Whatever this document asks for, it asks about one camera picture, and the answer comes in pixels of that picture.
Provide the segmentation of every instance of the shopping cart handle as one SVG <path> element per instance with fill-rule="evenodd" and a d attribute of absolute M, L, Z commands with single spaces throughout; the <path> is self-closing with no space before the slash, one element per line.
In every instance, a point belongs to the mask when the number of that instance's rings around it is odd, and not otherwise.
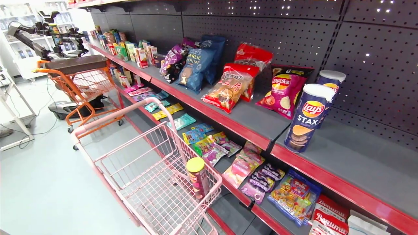
<path fill-rule="evenodd" d="M 77 127 L 71 133 L 71 138 L 74 141 L 74 145 L 80 143 L 80 139 L 78 138 L 78 136 L 80 136 L 81 134 L 87 132 L 88 130 L 93 129 L 93 128 L 95 128 L 95 127 L 97 127 L 97 126 L 99 126 L 99 125 L 101 125 L 103 123 L 106 123 L 106 122 L 112 120 L 112 119 L 115 119 L 117 117 L 123 116 L 124 114 L 126 114 L 126 113 L 128 113 L 130 111 L 133 111 L 133 110 L 135 110 L 135 109 L 137 109 L 137 108 L 139 108 L 141 106 L 147 105 L 147 104 L 152 103 L 152 102 L 158 104 L 158 107 L 167 115 L 167 117 L 168 117 L 168 119 L 169 119 L 169 121 L 171 123 L 171 128 L 174 130 L 174 132 L 177 132 L 176 125 L 174 124 L 173 117 L 168 112 L 168 110 L 166 109 L 166 107 L 164 107 L 164 105 L 161 103 L 161 101 L 159 99 L 157 99 L 155 97 L 148 97 L 148 98 L 145 98 L 144 100 L 142 100 L 142 101 L 140 101 L 138 103 L 135 103 L 133 105 L 130 105 L 130 106 L 128 106 L 126 108 L 123 108 L 121 110 L 118 110 L 118 111 L 116 111 L 116 112 L 114 112 L 112 114 L 109 114 L 107 116 L 104 116 L 104 117 L 102 117 L 102 118 L 100 118 L 98 120 L 95 120 L 95 121 L 91 122 L 91 123 L 88 123 L 88 124 L 85 124 L 85 125 L 82 125 L 82 126 Z"/>

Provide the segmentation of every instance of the chip bag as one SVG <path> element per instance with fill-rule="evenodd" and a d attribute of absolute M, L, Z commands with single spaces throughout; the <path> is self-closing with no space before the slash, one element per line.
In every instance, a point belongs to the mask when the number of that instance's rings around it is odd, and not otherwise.
<path fill-rule="evenodd" d="M 232 108 L 258 71 L 258 67 L 251 65 L 225 64 L 221 80 L 202 97 L 203 102 L 231 113 Z"/>
<path fill-rule="evenodd" d="M 292 119 L 298 94 L 314 68 L 272 65 L 272 69 L 271 91 L 256 104 Z"/>
<path fill-rule="evenodd" d="M 273 53 L 262 49 L 261 47 L 242 43 L 235 54 L 234 63 L 256 66 L 260 73 L 267 67 L 273 59 Z M 254 79 L 251 80 L 248 88 L 241 95 L 241 99 L 249 102 L 254 93 Z"/>

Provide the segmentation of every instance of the orange shopping cart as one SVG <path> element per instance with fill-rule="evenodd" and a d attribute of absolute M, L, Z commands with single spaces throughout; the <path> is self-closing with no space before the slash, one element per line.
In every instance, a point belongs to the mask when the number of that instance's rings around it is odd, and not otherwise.
<path fill-rule="evenodd" d="M 91 158 L 77 136 L 150 102 L 155 102 L 165 112 L 172 128 L 163 122 L 107 154 Z M 158 99 L 146 98 L 79 126 L 71 137 L 131 220 L 137 226 L 142 225 L 149 234 L 218 234 L 205 212 L 221 192 L 222 177 L 205 163 L 208 192 L 200 201 L 196 199 L 186 162 L 199 156 L 177 135 L 172 116 Z M 154 160 L 150 167 L 145 166 L 150 159 Z"/>
<path fill-rule="evenodd" d="M 94 55 L 54 62 L 38 61 L 37 67 L 36 70 L 38 72 L 48 73 L 56 86 L 64 91 L 68 97 L 78 105 L 78 107 L 65 118 L 68 124 L 69 133 L 73 131 L 74 123 L 80 122 L 80 125 L 84 125 L 91 119 L 95 120 L 98 116 L 118 110 L 112 108 L 99 112 L 97 108 L 93 108 L 90 104 L 90 101 L 96 99 L 98 96 L 116 89 L 110 71 L 107 68 L 107 58 L 101 55 Z M 88 109 L 90 115 L 83 117 L 80 112 L 81 109 Z M 74 114 L 78 114 L 79 119 L 70 120 L 70 117 Z M 109 120 L 109 122 L 103 123 L 95 129 L 81 134 L 79 138 L 116 121 L 119 125 L 122 125 L 122 116 L 115 117 L 113 120 Z"/>

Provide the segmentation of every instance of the pink shopping cart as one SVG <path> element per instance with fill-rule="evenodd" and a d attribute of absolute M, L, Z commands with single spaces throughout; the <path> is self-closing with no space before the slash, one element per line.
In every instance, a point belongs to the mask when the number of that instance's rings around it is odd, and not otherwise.
<path fill-rule="evenodd" d="M 157 103 L 166 113 L 173 129 L 163 122 L 95 160 L 77 138 L 102 123 L 151 102 Z M 210 190 L 201 201 L 196 199 L 186 162 L 199 156 L 179 138 L 172 116 L 158 99 L 147 98 L 80 126 L 71 135 L 75 146 L 137 226 L 142 225 L 152 235 L 218 234 L 205 212 L 221 192 L 222 177 L 206 165 Z M 150 147 L 139 156 L 132 157 L 132 153 L 130 158 L 126 154 L 118 155 L 122 149 L 144 141 Z M 144 168 L 142 160 L 150 157 L 155 163 Z"/>

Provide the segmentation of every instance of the gray floor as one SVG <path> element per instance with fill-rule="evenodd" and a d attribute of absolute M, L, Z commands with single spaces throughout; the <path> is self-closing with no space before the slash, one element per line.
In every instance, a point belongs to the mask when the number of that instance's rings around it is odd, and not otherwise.
<path fill-rule="evenodd" d="M 30 95 L 27 99 L 35 112 L 50 102 L 46 79 L 19 87 Z M 62 92 L 54 93 L 55 100 L 63 98 Z M 44 132 L 54 122 L 48 108 L 43 108 L 32 131 Z M 146 234 L 130 221 L 81 152 L 72 150 L 66 128 L 65 121 L 58 121 L 27 147 L 0 152 L 0 228 L 11 235 Z M 114 123 L 82 138 L 82 143 L 92 157 L 99 157 L 137 135 L 127 122 L 121 127 Z M 139 142 L 124 155 L 134 156 L 143 147 Z"/>

